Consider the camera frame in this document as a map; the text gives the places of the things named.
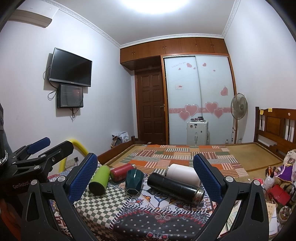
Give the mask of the dark green faceted cup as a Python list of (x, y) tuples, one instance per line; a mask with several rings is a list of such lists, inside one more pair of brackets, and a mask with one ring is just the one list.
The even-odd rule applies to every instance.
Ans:
[(125, 191), (129, 195), (138, 195), (142, 189), (144, 173), (138, 169), (129, 170), (125, 179)]

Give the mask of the white cylindrical cup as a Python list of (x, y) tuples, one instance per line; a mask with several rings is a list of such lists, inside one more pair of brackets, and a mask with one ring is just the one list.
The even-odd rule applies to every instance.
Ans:
[(179, 164), (171, 164), (166, 169), (166, 177), (173, 180), (199, 187), (201, 185), (200, 178), (193, 167), (183, 166)]

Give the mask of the black thermos flask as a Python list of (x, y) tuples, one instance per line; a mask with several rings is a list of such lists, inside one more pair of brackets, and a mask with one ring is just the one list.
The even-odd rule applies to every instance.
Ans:
[(147, 185), (163, 194), (194, 205), (199, 205), (205, 194), (205, 191), (200, 187), (175, 181), (159, 173), (151, 173), (148, 177)]

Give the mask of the yellow foam tube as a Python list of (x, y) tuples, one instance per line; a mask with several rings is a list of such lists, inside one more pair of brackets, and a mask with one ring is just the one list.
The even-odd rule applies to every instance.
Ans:
[(72, 154), (60, 161), (59, 172), (70, 170), (77, 166), (89, 153), (84, 145), (82, 145), (78, 140), (72, 138), (69, 139), (69, 142), (72, 143), (74, 150)]

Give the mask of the white squeeze bottle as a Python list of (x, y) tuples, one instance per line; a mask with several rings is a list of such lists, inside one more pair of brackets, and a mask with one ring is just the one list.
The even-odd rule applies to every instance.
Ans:
[(275, 182), (274, 174), (271, 174), (270, 176), (267, 176), (264, 180), (263, 187), (266, 191), (270, 190)]

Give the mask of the lime green tumbler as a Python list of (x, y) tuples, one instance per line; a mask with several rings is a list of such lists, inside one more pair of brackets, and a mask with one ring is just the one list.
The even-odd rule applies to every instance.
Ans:
[(109, 177), (110, 168), (105, 165), (99, 167), (88, 185), (89, 191), (96, 196), (104, 195)]

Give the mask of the doll in purple dress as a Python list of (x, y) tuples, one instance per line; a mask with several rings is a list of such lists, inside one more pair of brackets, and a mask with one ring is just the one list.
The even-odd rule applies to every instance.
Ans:
[(283, 164), (276, 168), (276, 178), (288, 183), (295, 183), (295, 149), (288, 151)]

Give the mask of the red thermos bottle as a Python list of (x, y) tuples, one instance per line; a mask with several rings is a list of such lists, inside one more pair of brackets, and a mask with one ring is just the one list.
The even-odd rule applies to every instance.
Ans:
[(110, 171), (110, 176), (113, 182), (119, 182), (126, 178), (127, 172), (132, 169), (136, 169), (135, 164), (124, 164), (122, 166), (116, 167)]

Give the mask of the bag pile in corner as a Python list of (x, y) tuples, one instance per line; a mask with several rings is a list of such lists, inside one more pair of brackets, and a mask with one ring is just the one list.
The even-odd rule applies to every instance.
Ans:
[(111, 148), (116, 147), (117, 145), (127, 143), (130, 140), (128, 132), (117, 132), (112, 134)]

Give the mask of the patchwork striped bed mat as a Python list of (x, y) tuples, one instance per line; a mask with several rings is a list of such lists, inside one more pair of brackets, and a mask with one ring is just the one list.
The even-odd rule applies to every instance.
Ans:
[(237, 145), (133, 145), (107, 162), (111, 168), (135, 164), (146, 174), (165, 173), (171, 164), (193, 166), (193, 157), (203, 154), (222, 174), (247, 182), (265, 178), (268, 167), (280, 166), (283, 160), (257, 143)]

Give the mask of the wooden bed headboard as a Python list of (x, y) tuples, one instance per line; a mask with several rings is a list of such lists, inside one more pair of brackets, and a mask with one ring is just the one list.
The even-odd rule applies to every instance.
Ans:
[(295, 149), (295, 109), (257, 106), (253, 141), (283, 159)]

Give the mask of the patterned table cloth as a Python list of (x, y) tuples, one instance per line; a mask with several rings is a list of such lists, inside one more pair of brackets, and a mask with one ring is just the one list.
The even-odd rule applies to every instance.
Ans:
[(206, 223), (216, 203), (207, 194), (196, 206), (174, 199), (147, 185), (136, 196), (127, 195), (125, 182), (108, 182), (106, 193), (88, 189), (74, 203), (98, 240), (191, 240)]

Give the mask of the standing electric fan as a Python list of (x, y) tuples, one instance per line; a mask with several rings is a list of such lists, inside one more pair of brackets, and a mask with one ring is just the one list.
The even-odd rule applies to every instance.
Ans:
[(232, 129), (234, 130), (234, 143), (237, 143), (237, 134), (238, 134), (238, 121), (243, 119), (247, 113), (248, 103), (244, 94), (237, 93), (234, 95), (231, 101), (230, 110), (231, 115), (234, 119), (234, 124)]

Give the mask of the wooden wardrobe with glass doors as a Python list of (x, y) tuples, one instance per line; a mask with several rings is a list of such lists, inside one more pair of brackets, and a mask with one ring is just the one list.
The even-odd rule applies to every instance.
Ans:
[(187, 144), (187, 122), (208, 121), (208, 145), (234, 141), (231, 100), (236, 93), (223, 39), (173, 38), (122, 48), (120, 63), (136, 72), (160, 69), (163, 77), (166, 143)]

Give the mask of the wall-mounted black television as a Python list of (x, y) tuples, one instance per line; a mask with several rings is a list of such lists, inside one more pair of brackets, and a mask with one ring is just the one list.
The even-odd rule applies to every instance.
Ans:
[(91, 60), (59, 48), (54, 48), (49, 72), (50, 81), (90, 87), (91, 75)]

